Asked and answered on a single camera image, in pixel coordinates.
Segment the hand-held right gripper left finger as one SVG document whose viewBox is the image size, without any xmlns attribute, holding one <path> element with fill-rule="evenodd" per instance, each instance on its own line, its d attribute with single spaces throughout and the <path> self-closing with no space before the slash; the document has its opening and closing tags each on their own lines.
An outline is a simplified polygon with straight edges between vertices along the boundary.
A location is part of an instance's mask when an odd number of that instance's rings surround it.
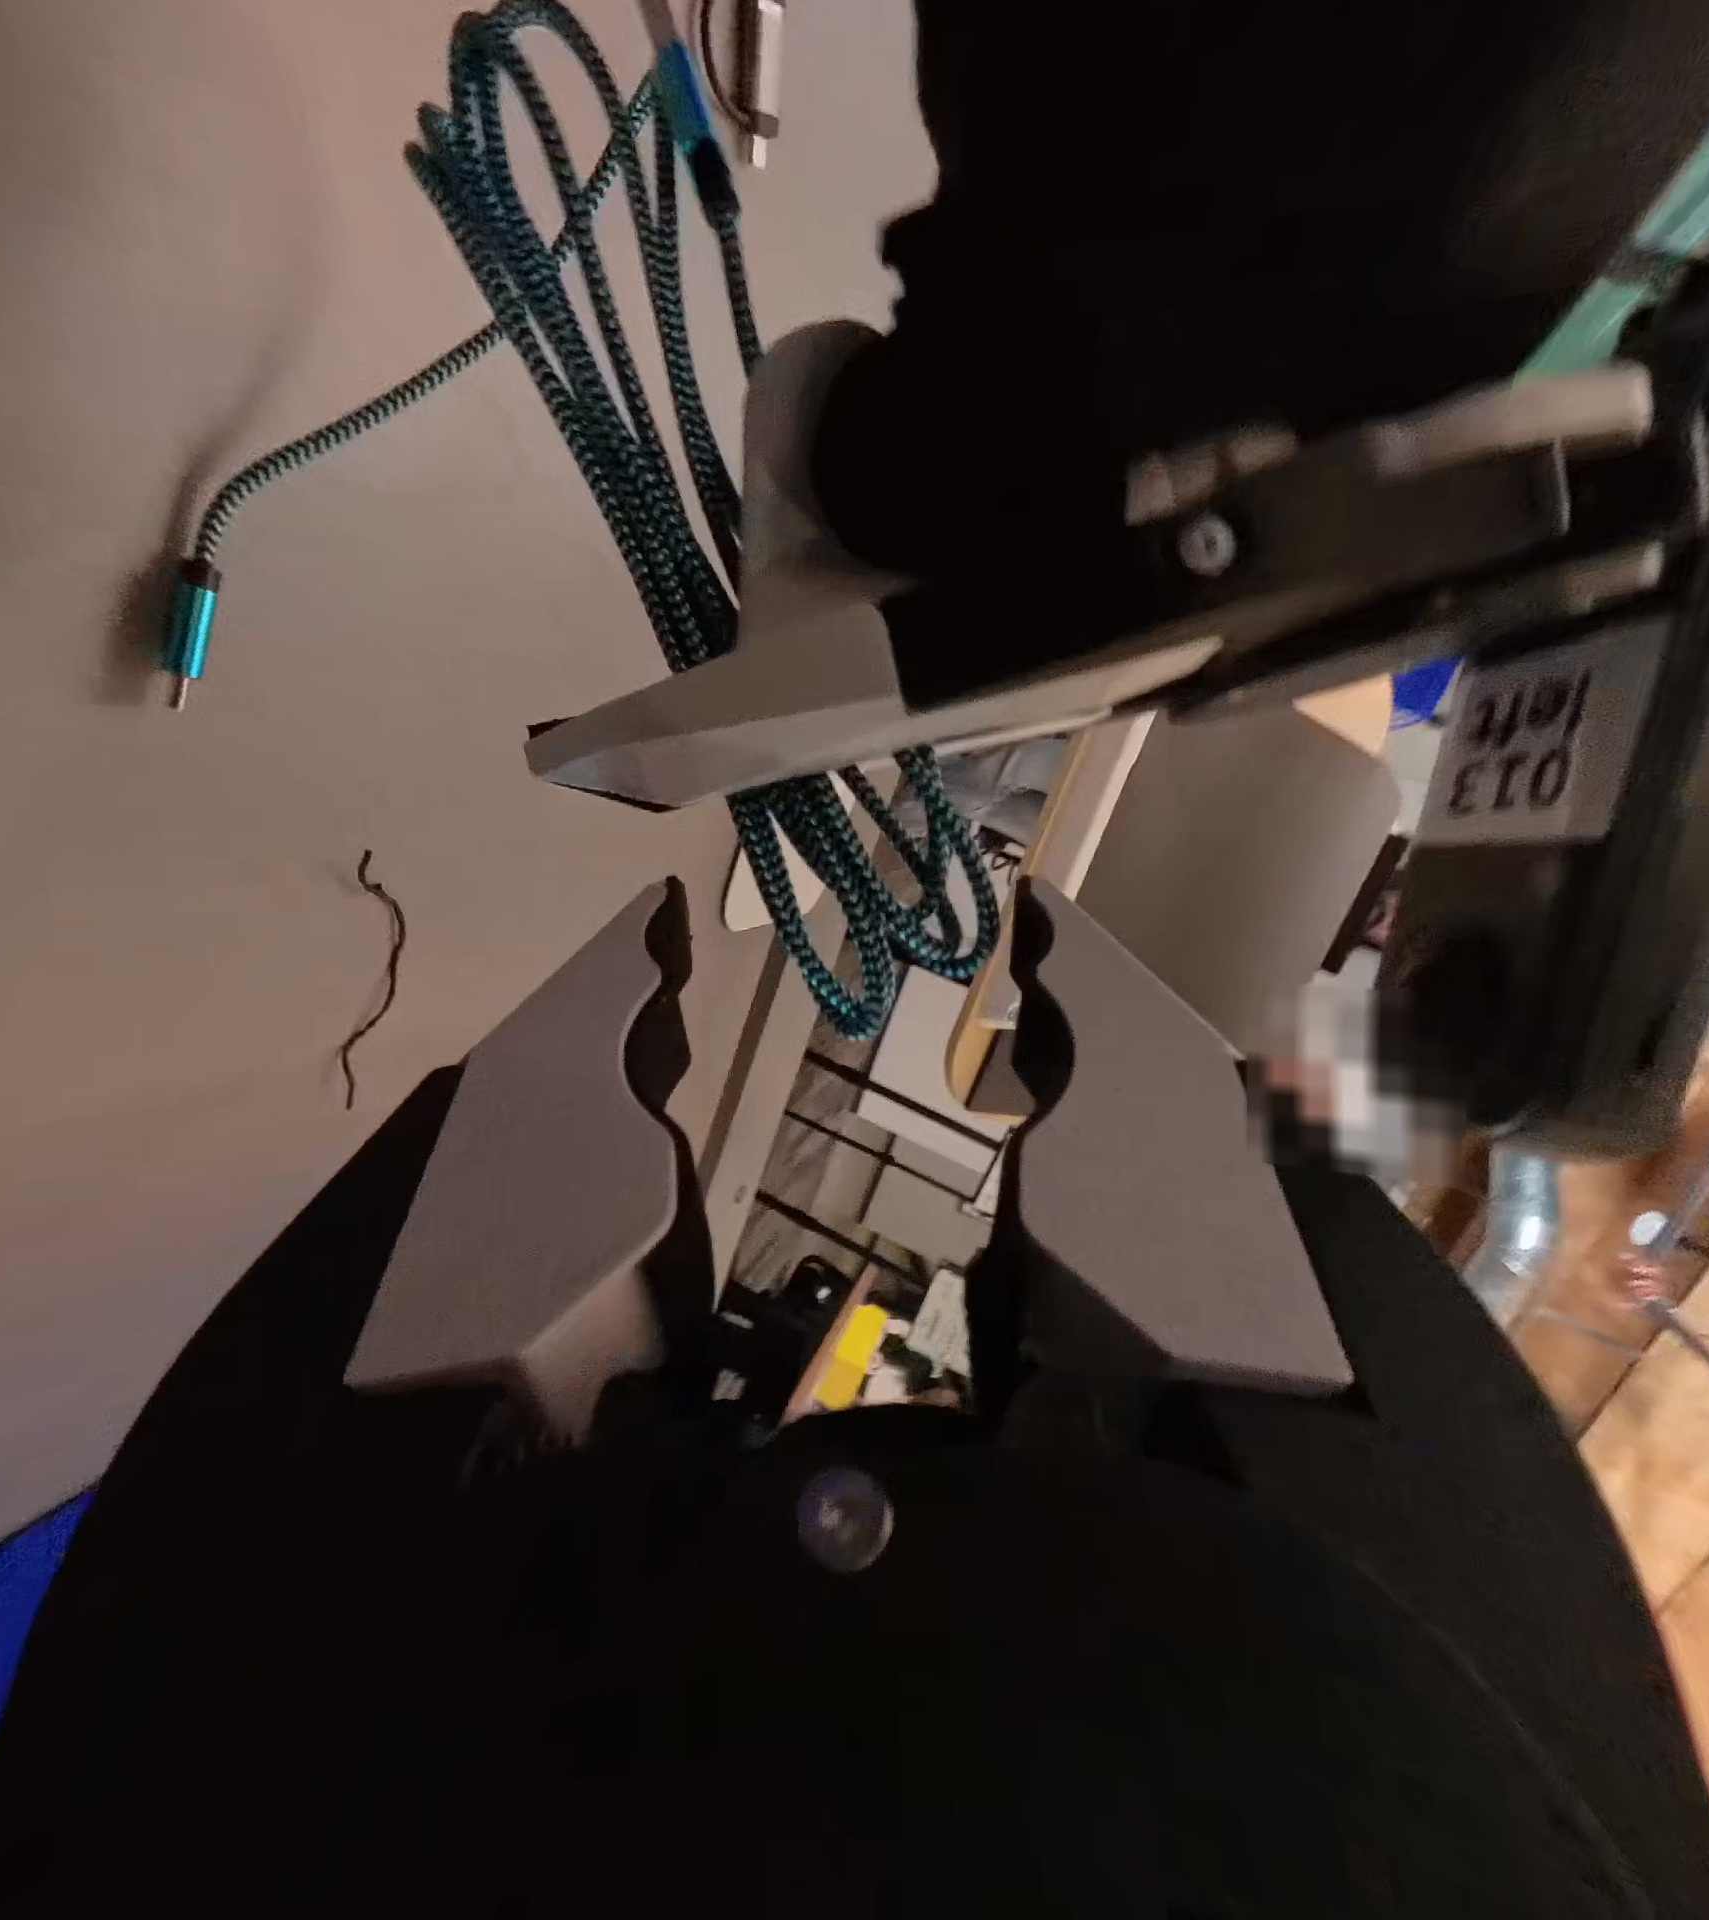
<svg viewBox="0 0 1709 1920">
<path fill-rule="evenodd" d="M 592 1427 L 714 1304 L 699 1170 L 670 1100 L 690 1063 L 687 892 L 644 886 L 469 1053 L 342 1382 L 496 1385 Z"/>
</svg>

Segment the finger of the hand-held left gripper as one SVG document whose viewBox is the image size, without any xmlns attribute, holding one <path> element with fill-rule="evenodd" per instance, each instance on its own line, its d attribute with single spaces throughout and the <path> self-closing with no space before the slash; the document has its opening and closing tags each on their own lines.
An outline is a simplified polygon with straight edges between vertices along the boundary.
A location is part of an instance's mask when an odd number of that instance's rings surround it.
<svg viewBox="0 0 1709 1920">
<path fill-rule="evenodd" d="M 841 604 L 539 729 L 524 756 L 557 787 L 676 809 L 916 749 L 1073 733 L 1165 692 L 1221 644 L 1162 628 L 914 708 L 881 608 Z"/>
</svg>

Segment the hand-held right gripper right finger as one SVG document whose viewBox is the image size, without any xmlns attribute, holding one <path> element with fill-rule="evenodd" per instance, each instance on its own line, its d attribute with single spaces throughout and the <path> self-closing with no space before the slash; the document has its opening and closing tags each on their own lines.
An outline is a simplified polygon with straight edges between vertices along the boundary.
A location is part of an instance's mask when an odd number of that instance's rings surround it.
<svg viewBox="0 0 1709 1920">
<path fill-rule="evenodd" d="M 1051 882 L 1011 906 L 1028 1100 L 964 1277 L 971 1383 L 1342 1393 L 1355 1373 L 1222 1035 Z"/>
</svg>

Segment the black twist tie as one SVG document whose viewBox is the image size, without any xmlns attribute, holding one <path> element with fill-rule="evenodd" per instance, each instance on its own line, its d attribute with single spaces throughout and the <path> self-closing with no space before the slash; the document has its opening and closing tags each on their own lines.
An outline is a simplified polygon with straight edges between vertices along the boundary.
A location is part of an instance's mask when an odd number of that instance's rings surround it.
<svg viewBox="0 0 1709 1920">
<path fill-rule="evenodd" d="M 398 995 L 400 966 L 409 945 L 409 917 L 390 886 L 375 871 L 376 854 L 362 847 L 354 863 L 354 883 L 367 899 L 375 899 L 386 921 L 386 954 L 379 988 L 370 993 L 362 1017 L 341 1040 L 337 1047 L 337 1068 L 341 1079 L 341 1106 L 347 1113 L 357 1110 L 361 1079 L 357 1072 L 357 1051 L 362 1041 L 386 1020 L 394 998 Z"/>
</svg>

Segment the grey usb hub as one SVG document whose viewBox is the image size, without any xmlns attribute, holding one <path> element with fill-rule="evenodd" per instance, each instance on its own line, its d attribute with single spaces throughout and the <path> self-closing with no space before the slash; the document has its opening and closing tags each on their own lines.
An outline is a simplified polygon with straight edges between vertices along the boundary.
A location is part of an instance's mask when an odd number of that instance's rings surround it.
<svg viewBox="0 0 1709 1920">
<path fill-rule="evenodd" d="M 782 125 L 788 5 L 726 5 L 726 103 L 732 108 L 751 172 L 765 174 Z"/>
</svg>

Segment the person's left hand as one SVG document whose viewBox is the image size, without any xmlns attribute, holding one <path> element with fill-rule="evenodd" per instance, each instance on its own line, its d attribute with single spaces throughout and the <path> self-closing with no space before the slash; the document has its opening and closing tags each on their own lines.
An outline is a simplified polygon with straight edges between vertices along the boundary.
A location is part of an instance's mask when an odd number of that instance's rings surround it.
<svg viewBox="0 0 1709 1920">
<path fill-rule="evenodd" d="M 941 147 L 881 243 L 892 322 L 818 412 L 811 475 L 842 546 L 947 572 L 1007 526 L 1119 516 L 1146 451 L 1382 412 L 1394 338 L 1363 325 L 1332 232 L 1252 186 Z"/>
</svg>

